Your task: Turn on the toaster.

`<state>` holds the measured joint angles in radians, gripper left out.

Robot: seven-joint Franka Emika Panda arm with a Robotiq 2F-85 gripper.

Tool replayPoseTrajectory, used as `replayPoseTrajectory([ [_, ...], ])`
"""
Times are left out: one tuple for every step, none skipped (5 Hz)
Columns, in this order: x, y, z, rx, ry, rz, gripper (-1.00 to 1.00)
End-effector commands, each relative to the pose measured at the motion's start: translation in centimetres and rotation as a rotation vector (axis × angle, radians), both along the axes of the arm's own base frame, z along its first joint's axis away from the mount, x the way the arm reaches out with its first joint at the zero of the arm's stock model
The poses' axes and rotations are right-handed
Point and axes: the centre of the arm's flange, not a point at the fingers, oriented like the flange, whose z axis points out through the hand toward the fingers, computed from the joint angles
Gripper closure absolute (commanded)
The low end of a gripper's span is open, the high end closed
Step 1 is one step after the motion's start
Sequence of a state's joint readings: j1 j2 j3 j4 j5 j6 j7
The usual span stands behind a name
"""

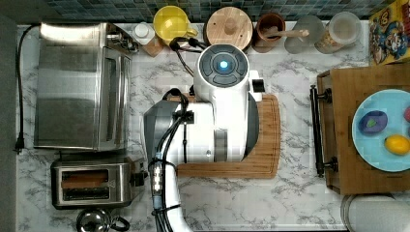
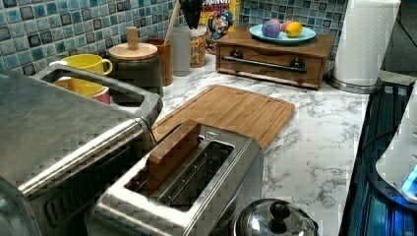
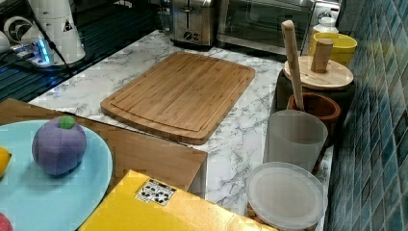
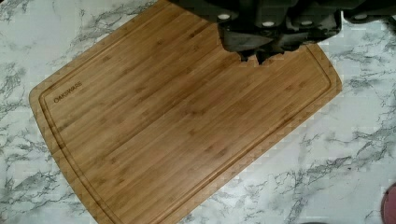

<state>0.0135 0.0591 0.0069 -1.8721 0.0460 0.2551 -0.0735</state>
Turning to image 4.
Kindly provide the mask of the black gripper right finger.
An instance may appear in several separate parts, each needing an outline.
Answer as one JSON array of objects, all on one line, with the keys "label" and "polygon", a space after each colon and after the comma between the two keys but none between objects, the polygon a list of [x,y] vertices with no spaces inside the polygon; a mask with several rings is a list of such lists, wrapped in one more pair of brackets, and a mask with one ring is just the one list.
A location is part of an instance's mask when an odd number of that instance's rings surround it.
[{"label": "black gripper right finger", "polygon": [[342,25],[339,21],[319,27],[309,28],[301,32],[282,33],[272,42],[259,47],[255,56],[259,64],[263,64],[270,57],[277,54],[284,54],[286,51],[295,51],[300,46],[317,44],[337,35],[341,31]]}]

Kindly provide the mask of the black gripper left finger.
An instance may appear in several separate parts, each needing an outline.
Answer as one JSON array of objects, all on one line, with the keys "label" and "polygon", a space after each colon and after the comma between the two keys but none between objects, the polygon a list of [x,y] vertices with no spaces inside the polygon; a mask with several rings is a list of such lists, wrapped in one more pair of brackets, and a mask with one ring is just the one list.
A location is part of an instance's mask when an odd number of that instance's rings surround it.
[{"label": "black gripper left finger", "polygon": [[258,62],[264,62],[271,56],[265,47],[273,41],[272,38],[235,32],[220,25],[218,32],[223,48],[229,52],[236,52],[242,62],[247,62],[251,56],[255,56]]}]

